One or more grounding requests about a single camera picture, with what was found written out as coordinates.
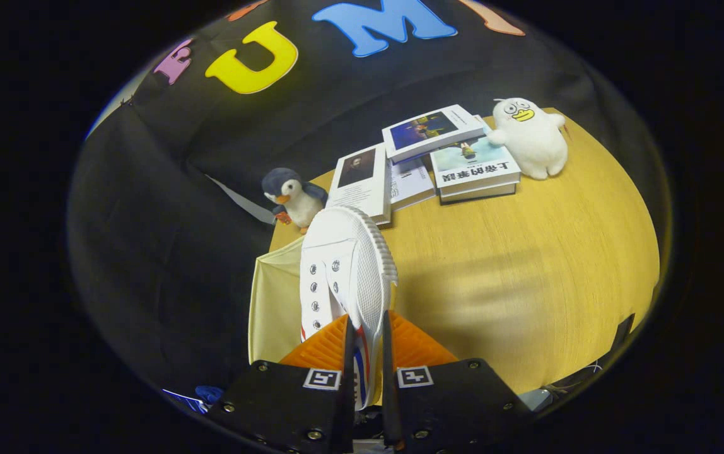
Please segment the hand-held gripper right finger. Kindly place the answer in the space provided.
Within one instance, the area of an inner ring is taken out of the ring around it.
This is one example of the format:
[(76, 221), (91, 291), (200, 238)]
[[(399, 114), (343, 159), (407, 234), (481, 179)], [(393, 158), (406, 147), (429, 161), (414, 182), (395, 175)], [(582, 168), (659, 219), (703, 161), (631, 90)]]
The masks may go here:
[(533, 413), (485, 359), (458, 359), (393, 310), (383, 319), (384, 440), (397, 453), (486, 453)]

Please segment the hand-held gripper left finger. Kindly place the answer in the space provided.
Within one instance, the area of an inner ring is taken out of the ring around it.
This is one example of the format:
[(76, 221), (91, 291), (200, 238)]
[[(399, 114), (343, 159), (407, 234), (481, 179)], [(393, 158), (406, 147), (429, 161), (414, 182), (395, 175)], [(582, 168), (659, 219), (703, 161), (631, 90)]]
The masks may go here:
[(344, 315), (278, 362), (256, 360), (208, 420), (267, 453), (353, 450), (354, 331)]

